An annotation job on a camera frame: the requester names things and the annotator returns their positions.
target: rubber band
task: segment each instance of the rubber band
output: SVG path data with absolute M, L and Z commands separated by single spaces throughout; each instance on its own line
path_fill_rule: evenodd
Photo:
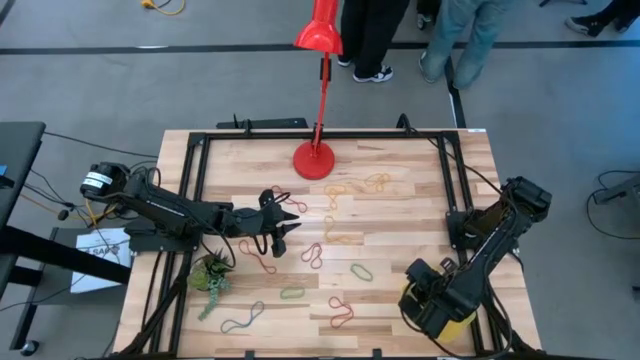
M 247 250 L 243 250 L 242 249 L 242 245 L 245 245 L 247 247 Z M 271 265 L 265 265 L 264 262 L 262 262 L 262 257 L 258 254 L 252 253 L 251 252 L 251 248 L 249 247 L 249 242 L 247 240 L 242 240 L 240 241 L 240 244 L 238 245 L 238 248 L 240 248 L 240 252 L 245 254 L 245 255 L 253 255 L 256 258 L 258 258 L 258 261 L 260 262 L 260 265 L 262 265 L 262 268 L 264 269 L 264 271 L 267 274 L 275 274 L 278 272 L 278 268 L 276 268 L 275 266 L 271 266 Z
M 329 207 L 331 210 L 338 210 L 338 202 L 336 198 L 347 192 L 344 185 L 327 185 L 324 187 L 324 193 L 329 197 Z
M 279 194 L 284 193 L 284 191 L 282 191 L 282 188 L 281 188 L 280 186 L 278 186 L 278 185 L 273 185 L 273 186 L 271 187 L 271 190 L 273 190 L 273 192 L 274 192 L 276 195 L 279 195 Z M 305 202 L 302 202 L 302 201 L 296 201 L 296 200 L 293 200 L 293 199 L 292 199 L 292 198 L 290 198 L 290 197 L 289 197 L 289 198 L 287 198 L 287 199 L 284 201 L 284 203 L 285 203 L 285 204 L 289 204 L 289 205 L 295 205 L 295 206 L 297 206 L 297 207 L 298 207 L 298 211 L 299 211 L 299 212 L 301 212 L 301 213 L 303 213 L 303 214 L 304 214 L 304 213 L 306 213 L 306 212 L 307 212 L 307 210 L 309 210 L 309 207 L 307 206 L 307 204 L 306 204 Z
M 305 289 L 302 286 L 287 286 L 280 291 L 280 299 L 300 299 L 305 294 Z
M 367 191 L 360 190 L 359 187 L 353 183 L 362 182 L 367 188 L 374 188 L 375 192 L 383 192 L 385 185 L 391 182 L 391 175 L 388 173 L 375 173 L 368 176 L 366 179 L 358 178 L 345 178 L 343 182 L 350 184 L 351 187 L 357 189 L 361 193 L 367 193 Z M 324 193 L 329 197 L 329 207 L 331 210 L 338 210 L 338 195 L 343 195 L 347 192 L 347 186 L 342 184 L 329 184 L 324 187 Z
M 256 306 L 260 305 L 260 310 L 254 314 L 253 311 L 255 310 Z M 253 304 L 253 306 L 251 306 L 251 312 L 249 315 L 249 321 L 246 324 L 241 324 L 235 320 L 229 319 L 229 320 L 225 320 L 221 325 L 220 325 L 220 332 L 223 334 L 228 334 L 231 330 L 233 329 L 244 329 L 244 328 L 248 328 L 249 326 L 251 326 L 251 324 L 253 323 L 253 320 L 255 320 L 260 314 L 262 314 L 262 312 L 264 311 L 264 303 L 262 301 L 256 301 L 255 304 Z M 233 325 L 232 327 L 228 328 L 227 330 L 224 329 L 224 324 L 226 323 L 233 323 L 235 325 Z
M 364 184 L 368 187 L 375 187 L 377 192 L 383 192 L 384 186 L 391 182 L 391 175 L 387 173 L 375 173 L 364 179 Z
M 318 255 L 313 256 L 314 250 L 316 248 L 318 249 Z M 300 259 L 302 259 L 302 261 L 304 262 L 308 262 L 312 269 L 320 269 L 323 264 L 320 255 L 322 255 L 322 245 L 320 245 L 320 243 L 314 243 L 302 254 L 300 254 Z
M 362 271 L 366 272 L 369 276 L 368 277 L 364 277 L 360 274 L 358 274 L 358 272 L 355 269 L 360 268 Z M 371 271 L 367 270 L 367 268 L 365 268 L 364 266 L 360 265 L 360 264 L 351 264 L 351 272 L 360 280 L 363 281 L 368 281 L 371 282 L 373 281 L 373 274 L 371 273 Z
M 331 230 L 333 230 L 333 227 L 336 224 L 336 219 L 333 218 L 333 216 L 331 215 L 327 215 L 324 217 L 324 239 L 328 242 L 328 243 L 335 243 L 335 242 L 341 242 L 342 240 L 349 240 L 349 237 L 346 235 L 341 235 L 341 236 L 336 236 L 336 237 L 331 237 L 329 235 L 329 233 L 331 232 Z
M 332 304 L 333 300 L 335 300 L 338 303 L 338 305 Z M 331 318 L 331 320 L 329 321 L 329 324 L 334 329 L 339 329 L 342 325 L 344 325 L 347 321 L 353 319 L 354 316 L 355 316 L 355 314 L 353 313 L 353 309 L 351 308 L 351 305 L 343 303 L 342 301 L 340 301 L 340 299 L 338 299 L 335 296 L 332 296 L 332 297 L 329 298 L 329 306 L 332 309 L 339 309 L 339 308 L 343 307 L 343 308 L 349 310 L 349 312 L 346 312 L 344 314 L 339 314 L 339 315 L 336 315 L 336 316 Z M 336 320 L 342 320 L 342 322 L 340 322 L 337 325 L 335 325 L 334 321 L 336 321 Z

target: black cable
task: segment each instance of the black cable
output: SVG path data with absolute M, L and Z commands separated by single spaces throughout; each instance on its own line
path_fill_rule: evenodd
M 442 152 L 444 152 L 445 154 L 447 154 L 447 156 L 449 156 L 451 159 L 456 160 L 456 157 L 455 157 L 455 156 L 451 155 L 451 153 L 449 153 L 449 152 L 448 152 L 448 151 L 446 151 L 446 150 L 442 150 L 442 149 L 440 149 L 440 147 L 439 147 L 436 143 L 434 143 L 434 142 L 433 142 L 433 140 L 432 140 L 431 138 L 428 138 L 428 137 L 426 137 L 426 136 L 422 135 L 422 134 L 420 133 L 420 131 L 418 131 L 416 128 L 410 128 L 409 130 L 410 130 L 411 132 L 415 133 L 416 135 L 418 135 L 418 136 L 420 136 L 420 137 L 422 137 L 422 138 L 425 138 L 425 139 L 429 140 L 429 142 L 431 143 L 431 145 L 435 146 L 435 147 L 438 149 L 438 151 L 442 151 Z M 487 179 L 484 175 L 482 175 L 478 170 L 476 170 L 476 169 L 472 168 L 471 166 L 469 166 L 469 165 L 467 165 L 467 164 L 463 164 L 463 165 L 464 165 L 464 168 L 465 168 L 465 169 L 467 169 L 467 170 L 471 171 L 472 173 L 474 173 L 474 174 L 478 175 L 478 177 L 480 177 L 480 179 L 484 180 L 484 182 L 486 182 L 487 184 L 489 184 L 489 186 L 491 186 L 491 188 L 492 188 L 495 192 L 497 192 L 497 193 L 498 193 L 498 194 L 500 194 L 500 195 L 502 194 L 502 191 L 500 191 L 500 189 L 498 189 L 495 185 L 493 185 L 493 183 L 492 183 L 491 181 L 489 181 L 489 179 Z
M 593 227 L 597 232 L 606 235 L 606 236 L 611 236 L 613 238 L 616 239 L 621 239 L 621 240 L 640 240 L 640 237 L 637 236 L 621 236 L 621 235 L 616 235 L 616 234 L 612 234 L 608 231 L 602 230 L 600 227 L 598 227 L 594 222 L 593 219 L 591 218 L 591 212 L 589 210 L 589 203 L 591 202 L 591 199 L 593 199 L 593 202 L 595 203 L 596 201 L 596 194 L 602 191 L 605 191 L 607 189 L 598 189 L 595 190 L 594 192 L 592 192 L 589 197 L 587 198 L 587 203 L 586 203 L 586 212 L 587 212 L 587 219 L 589 220 L 589 224 L 591 224 L 591 227 Z
M 73 137 L 70 137 L 70 136 L 66 136 L 66 135 L 60 135 L 60 134 L 56 134 L 56 133 L 51 133 L 51 132 L 48 132 L 48 131 L 45 131 L 44 133 L 46 135 L 49 135 L 49 136 L 55 136 L 55 137 L 59 137 L 59 138 L 62 138 L 62 139 L 75 141 L 75 142 L 78 142 L 80 144 L 93 146 L 93 147 L 97 147 L 97 148 L 104 149 L 104 150 L 115 151 L 115 152 L 119 152 L 121 154 L 140 156 L 140 157 L 148 157 L 148 158 L 153 158 L 153 159 L 157 159 L 158 158 L 157 156 L 154 156 L 154 155 L 140 154 L 140 153 L 136 153 L 136 152 L 132 152 L 132 151 L 126 151 L 126 150 L 118 150 L 118 149 L 110 148 L 108 146 L 94 144 L 94 143 L 90 143 L 88 141 L 76 139 L 76 138 L 73 138 Z
M 107 254 L 109 254 L 109 252 L 108 252 L 108 251 L 107 251 L 107 252 L 105 252 L 105 254 L 104 254 L 104 255 L 102 255 L 102 258 L 104 259 L 104 257 L 105 257 L 105 256 L 107 256 Z M 120 257 L 119 257 L 118 255 L 116 255 L 116 258 L 118 259 L 118 263 L 120 263 Z M 43 301 L 47 301 L 47 300 L 49 300 L 49 299 L 51 299 L 51 298 L 53 298 L 53 297 L 55 297 L 55 296 L 57 296 L 57 295 L 59 295 L 59 294 L 62 294 L 63 292 L 65 292 L 65 291 L 67 291 L 67 290 L 71 289 L 71 287 L 73 287 L 73 285 L 75 285 L 75 284 L 79 283 L 79 282 L 80 282 L 80 280 L 84 279 L 84 277 L 85 277 L 85 276 L 87 276 L 87 275 L 86 275 L 86 274 L 83 274 L 83 275 L 82 275 L 78 280 L 74 281 L 71 285 L 69 285 L 69 286 L 67 286 L 67 287 L 62 288 L 62 289 L 60 289 L 60 290 L 58 290 L 58 291 L 54 292 L 53 294 L 51 294 L 51 295 L 49 295 L 49 296 L 45 296 L 44 298 L 42 298 L 42 299 L 40 299 L 40 300 L 23 301 L 23 302 L 19 302 L 19 303 L 11 304 L 11 305 L 5 306 L 5 307 L 3 307 L 2 309 L 0 309 L 0 312 L 3 312 L 3 311 L 5 311 L 5 310 L 11 309 L 11 308 L 16 307 L 16 306 L 19 306 L 19 305 L 38 304 L 38 303 L 41 303 L 41 302 L 43 302 Z
M 156 172 L 158 174 L 158 183 L 161 182 L 162 180 L 162 174 L 160 172 L 160 169 L 158 169 L 157 167 L 153 167 L 153 168 L 149 168 L 149 169 L 145 169 L 146 174 L 145 174 L 145 186 L 147 188 L 147 191 L 149 193 L 153 193 L 155 196 L 158 196 L 160 198 L 163 198 L 162 196 L 160 196 L 158 193 L 155 193 L 151 187 L 149 187 L 149 175 L 151 174 L 151 172 Z M 200 226 L 202 226 L 203 228 L 205 228 L 206 230 L 209 231 L 213 231 L 216 235 L 220 236 L 222 238 L 222 240 L 224 241 L 224 243 L 227 246 L 227 249 L 229 250 L 229 253 L 231 254 L 231 258 L 233 259 L 233 265 L 230 266 L 230 268 L 234 268 L 236 266 L 236 255 L 233 251 L 233 248 L 231 247 L 231 244 L 229 244 L 229 240 L 227 240 L 227 238 L 222 235 L 222 233 L 220 231 L 218 231 L 218 229 L 216 229 L 214 226 L 212 226 L 211 224 L 208 224 L 206 221 L 204 221 L 202 218 L 200 218 L 199 216 L 197 216 L 196 214 L 193 213 L 193 211 L 191 211 L 191 209 L 189 209 L 188 206 L 185 206 L 183 204 L 181 204 L 179 201 L 174 201 L 172 200 L 174 205 L 180 206 L 182 209 L 184 209 L 187 213 L 189 213 L 189 215 L 196 220 L 196 222 L 198 224 L 200 224 Z M 205 245 L 204 241 L 201 239 L 200 243 L 202 244 L 202 246 L 205 248 L 205 250 L 213 255 L 214 253 L 207 247 L 207 245 Z
M 256 248 L 258 248 L 258 253 L 260 255 L 266 255 L 267 251 L 267 237 L 262 235 L 262 248 L 260 247 L 260 243 L 258 242 L 258 238 L 256 236 L 253 237 L 253 242 L 256 244 Z
M 140 165 L 142 165 L 142 164 L 155 164 L 155 163 L 157 163 L 157 162 L 158 162 L 158 161 L 156 161 L 156 160 L 144 160 L 144 161 L 140 161 L 140 162 L 137 162 L 137 163 L 135 163 L 135 164 L 133 164 L 133 165 L 129 166 L 129 170 L 133 171 L 135 168 L 137 168 L 138 166 L 140 166 Z
M 229 265 L 229 269 L 233 269 L 236 267 L 236 254 L 233 252 L 233 248 L 231 247 L 231 245 L 229 244 L 229 240 L 227 240 L 227 238 L 222 235 L 216 228 L 211 227 L 211 229 L 217 233 L 218 236 L 220 236 L 222 238 L 222 241 L 224 241 L 224 243 L 227 245 L 227 249 L 229 249 L 229 253 L 231 254 L 231 259 L 233 260 L 233 264 Z M 200 244 L 202 245 L 202 247 L 204 247 L 204 249 L 210 254 L 210 255 L 215 255 L 215 253 L 213 251 L 211 251 L 211 249 L 209 249 L 209 247 L 207 247 L 207 245 L 204 243 L 204 237 L 202 239 L 200 239 Z
M 240 219 L 249 219 L 249 218 L 252 218 L 254 216 L 258 216 L 258 214 L 262 213 L 264 211 L 264 209 L 266 209 L 267 207 L 273 205 L 274 203 L 280 204 L 281 202 L 289 199 L 290 196 L 291 196 L 290 192 L 283 192 L 283 193 L 279 194 L 278 196 L 274 196 L 273 199 L 271 199 L 266 204 L 264 204 L 264 206 L 260 207 L 260 210 L 256 210 L 256 212 L 251 214 L 251 215 L 231 214 L 231 216 L 237 217 L 237 218 L 240 218 Z
M 107 344 L 107 347 L 104 348 L 104 351 L 102 352 L 102 357 L 106 357 L 107 356 L 107 352 L 109 352 L 109 348 L 111 347 L 111 344 L 113 344 L 113 342 L 116 339 L 116 334 L 118 334 L 118 327 L 120 326 L 120 321 L 118 321 L 116 323 L 116 329 L 113 331 L 113 335 L 111 336 L 111 340 L 109 341 L 109 343 Z
M 33 169 L 30 169 L 30 171 L 31 171 L 34 175 L 36 175 L 36 176 L 40 177 L 42 180 L 44 180 L 45 184 L 47 184 L 47 186 L 49 187 L 49 190 L 51 190 L 51 192 L 53 192 L 53 194 L 54 194 L 55 196 L 57 196 L 57 197 L 58 197 L 58 199 L 59 199 L 60 201 L 66 202 L 66 201 L 62 198 L 62 196 L 60 196 L 60 194 L 58 194 L 58 192 L 53 188 L 53 186 L 51 186 L 51 183 L 49 183 L 49 180 L 47 179 L 47 177 L 46 177 L 46 176 L 44 176 L 44 175 L 40 174 L 39 172 L 37 172 L 37 171 L 35 171 L 35 170 L 33 170 Z
M 36 193 L 37 195 L 40 195 L 42 198 L 44 198 L 45 200 L 48 200 L 52 203 L 58 204 L 58 205 L 62 205 L 62 206 L 66 206 L 68 208 L 75 208 L 75 207 L 79 207 L 76 206 L 74 203 L 71 202 L 66 202 L 66 201 L 60 201 L 56 198 L 53 197 L 53 195 L 47 193 L 45 190 L 43 190 L 42 188 L 39 188 L 37 186 L 33 186 L 29 183 L 25 183 L 24 187 L 33 191 L 34 193 Z
M 602 174 L 598 175 L 598 183 L 600 183 L 600 186 L 602 186 L 603 189 L 608 189 L 609 188 L 608 186 L 606 186 L 602 182 L 602 178 L 605 175 L 609 175 L 609 174 L 640 174 L 640 171 L 637 171 L 637 170 L 609 170 L 609 171 L 605 171 Z
M 522 259 L 520 259 L 520 256 L 516 255 L 516 253 L 513 252 L 513 249 L 509 250 L 509 254 L 511 254 L 511 257 L 516 259 L 518 264 L 520 264 L 520 268 L 522 269 L 522 272 L 524 273 L 524 263 L 522 262 Z
M 162 252 L 158 252 L 158 256 L 156 256 L 156 262 L 153 264 L 153 271 L 151 272 L 151 280 L 149 281 L 149 290 L 147 291 L 147 300 L 144 303 L 144 312 L 142 313 L 142 325 L 140 327 L 141 331 L 144 329 L 144 325 L 147 321 L 147 312 L 149 312 L 149 299 L 151 299 L 151 293 L 153 292 L 153 284 L 156 281 L 156 272 L 158 271 L 158 264 L 160 264 L 161 257 L 162 257 Z
M 424 137 L 424 138 L 426 138 L 426 139 L 429 141 L 429 143 L 431 143 L 431 145 L 433 145 L 434 147 L 436 147 L 436 148 L 438 149 L 438 151 L 442 151 L 442 152 L 444 152 L 447 156 L 449 156 L 451 159 L 453 159 L 454 161 L 456 160 L 455 156 L 453 156 L 453 155 L 452 155 L 452 154 L 450 154 L 448 151 L 446 151 L 446 149 L 441 149 L 441 148 L 440 148 L 440 146 L 438 146 L 436 143 L 434 143 L 432 139 L 430 139 L 430 138 L 427 138 L 427 137 L 423 136 L 423 135 L 422 135 L 422 134 L 421 134 L 417 129 L 415 129 L 415 128 L 410 128 L 410 129 L 409 129 L 409 131 L 411 131 L 411 132 L 415 133 L 416 135 L 418 135 L 418 136 L 420 136 L 420 137 Z M 469 171 L 473 172 L 473 173 L 474 173 L 474 174 L 476 174 L 478 177 L 480 177 L 480 178 L 481 178 L 485 183 L 487 183 L 489 186 L 491 186 L 491 188 L 492 188 L 496 193 L 498 193 L 499 195 L 502 195 L 502 191 L 501 191 L 500 189 L 498 189 L 495 185 L 493 185 L 493 183 L 492 183 L 491 181 L 489 181 L 489 179 L 487 179 L 487 178 L 486 178 L 484 175 L 482 175 L 479 171 L 477 171 L 476 169 L 474 169 L 474 168 L 472 168 L 471 166 L 468 166 L 468 165 L 466 165 L 466 164 L 463 164 L 463 165 L 464 165 L 465 169 L 467 169 L 467 170 L 469 170 Z M 505 198 L 505 200 L 509 203 L 509 206 L 513 209 L 513 211 L 514 211 L 514 213 L 515 213 L 515 216 L 516 216 L 516 217 L 514 217 L 514 219 L 513 219 L 513 223 L 512 223 L 512 225 L 511 225 L 511 228 L 510 228 L 510 229 L 509 229 L 509 231 L 508 231 L 508 233 L 511 233 L 511 232 L 513 231 L 513 229 L 515 228 L 515 226 L 516 226 L 516 218 L 517 218 L 517 215 L 519 214 L 519 209 L 518 209 L 518 207 L 515 205 L 515 201 L 513 200 L 513 198 L 511 197 L 511 195 L 510 195 L 510 196 L 508 196 L 508 197 L 506 197 L 506 198 Z M 524 271 L 524 265 L 523 265 L 522 261 L 520 260 L 520 258 L 519 258 L 519 257 L 517 257 L 517 256 L 515 256 L 515 254 L 512 254 L 512 255 L 514 255 L 514 257 L 516 257 L 516 260 L 520 263 L 520 266 L 522 267 L 522 270 Z M 472 258 L 471 258 L 471 260 L 469 260 L 469 261 L 467 262 L 467 265 L 470 265 L 470 264 L 471 264 L 471 261 L 473 261 L 473 260 L 474 260 L 474 258 L 475 258 L 475 257 L 472 257 Z M 430 339 L 430 340 L 431 340 L 431 341 L 432 341 L 432 342 L 433 342 L 433 343 L 434 343 L 434 344 L 435 344 L 435 345 L 436 345 L 436 346 L 437 346 L 441 351 L 445 352 L 446 354 L 448 354 L 449 356 L 452 356 L 452 357 L 454 357 L 454 358 L 458 358 L 458 359 L 475 359 L 475 360 L 490 360 L 490 359 L 499 358 L 499 357 L 503 356 L 504 354 L 506 354 L 507 352 L 509 352 L 509 349 L 511 348 L 511 345 L 512 345 L 512 342 L 513 342 L 513 328 L 512 328 L 512 326 L 511 326 L 511 320 L 509 319 L 509 315 L 507 314 L 506 309 L 505 309 L 505 308 L 504 308 L 504 306 L 502 305 L 502 302 L 500 301 L 500 299 L 499 299 L 499 298 L 498 298 L 498 296 L 496 295 L 495 291 L 493 290 L 493 287 L 491 286 L 491 281 L 490 281 L 490 279 L 489 279 L 489 273 L 488 273 L 488 265 L 489 265 L 489 262 L 486 262 L 486 263 L 485 263 L 484 270 L 483 270 L 483 273 L 484 273 L 484 276 L 483 276 L 483 277 L 484 277 L 484 279 L 486 279 L 486 282 L 487 282 L 487 288 L 488 288 L 489 292 L 491 293 L 492 297 L 493 297 L 493 298 L 495 298 L 495 300 L 496 300 L 496 302 L 498 303 L 498 306 L 500 307 L 500 310 L 502 311 L 502 313 L 503 313 L 503 315 L 504 315 L 504 317 L 505 317 L 505 320 L 506 320 L 506 322 L 507 322 L 507 327 L 509 328 L 509 336 L 508 336 L 508 340 L 507 340 L 507 345 L 506 345 L 506 346 L 504 347 L 504 349 L 502 349 L 501 351 L 496 352 L 496 353 L 491 354 L 491 355 L 488 355 L 488 356 L 483 356 L 483 357 L 464 357 L 464 356 L 460 356 L 460 355 L 457 355 L 457 354 L 452 353 L 451 351 L 447 350 L 444 346 L 442 346 L 440 343 L 438 343 L 438 341 L 437 341 L 436 339 L 434 339 L 434 338 L 432 338 L 432 337 L 430 337 L 430 336 L 429 336 L 429 339 Z M 460 266 L 460 268 L 459 268 L 458 270 L 463 269 L 463 268 L 464 268 L 464 266 L 465 266 L 464 264 L 463 264 L 463 265 L 461 265 L 461 266 Z M 406 318 L 405 318 L 404 313 L 402 313 L 402 318 L 403 318 L 403 320 L 405 321 L 405 323 L 407 324 L 407 326 L 409 326 L 409 328 L 411 328 L 411 329 L 413 329 L 414 331 L 416 331 L 416 328 L 415 328 L 415 327 L 413 327 L 413 326 L 410 326 L 410 325 L 409 325 L 408 321 L 407 321 L 407 320 L 406 320 Z

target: robotic arm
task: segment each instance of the robotic arm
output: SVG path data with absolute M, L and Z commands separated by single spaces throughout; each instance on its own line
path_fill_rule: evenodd
M 548 214 L 551 194 L 532 182 L 509 179 L 501 189 L 500 199 L 488 209 L 448 219 L 454 247 L 475 251 L 468 262 L 458 267 L 446 258 L 440 273 L 417 259 L 406 271 L 409 285 L 398 305 L 403 316 L 431 339 L 442 340 L 443 333 L 459 331 L 474 318 L 478 307 L 491 299 L 491 271 L 517 247 L 518 237 Z M 445 335 L 449 340 L 452 334 Z
M 141 219 L 125 227 L 131 236 L 131 250 L 190 251 L 197 248 L 203 233 L 254 239 L 262 235 L 265 246 L 260 251 L 264 255 L 267 235 L 271 235 L 273 256 L 281 257 L 286 251 L 285 234 L 300 226 L 299 223 L 278 226 L 299 218 L 282 210 L 279 202 L 287 195 L 275 197 L 273 191 L 264 190 L 258 199 L 260 210 L 234 210 L 233 203 L 191 201 L 155 186 L 149 180 L 152 172 L 131 173 L 122 164 L 101 162 L 91 167 L 80 187 L 87 199 L 119 204 L 140 215 Z

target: blue rubber band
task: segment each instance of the blue rubber band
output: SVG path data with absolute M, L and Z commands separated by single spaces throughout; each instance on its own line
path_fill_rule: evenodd
M 260 305 L 260 309 L 257 311 L 257 313 L 253 313 L 253 311 L 256 309 L 256 307 Z M 249 322 L 247 322 L 246 324 L 241 324 L 235 320 L 225 320 L 222 325 L 220 325 L 220 332 L 223 334 L 227 334 L 229 333 L 231 330 L 233 329 L 244 329 L 244 328 L 248 328 L 249 326 L 251 326 L 251 324 L 253 323 L 253 320 L 255 320 L 258 315 L 262 314 L 262 312 L 264 311 L 264 303 L 262 301 L 256 301 L 255 304 L 253 304 L 253 306 L 251 306 L 251 315 L 249 316 Z M 226 323 L 233 323 L 235 325 L 231 326 L 230 328 L 228 328 L 227 330 L 224 330 L 224 324 Z

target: green rubber band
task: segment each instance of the green rubber band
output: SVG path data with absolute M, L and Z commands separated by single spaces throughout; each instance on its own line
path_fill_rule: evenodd
M 369 277 L 364 277 L 364 276 L 358 274 L 358 272 L 355 270 L 356 268 L 362 269 L 362 271 L 366 272 L 369 275 Z M 373 274 L 371 273 L 371 271 L 367 270 L 364 266 L 362 266 L 360 264 L 352 264 L 351 265 L 351 272 L 360 280 L 369 281 L 369 282 L 373 281 Z
M 300 299 L 304 296 L 305 290 L 302 286 L 287 286 L 280 291 L 280 299 Z

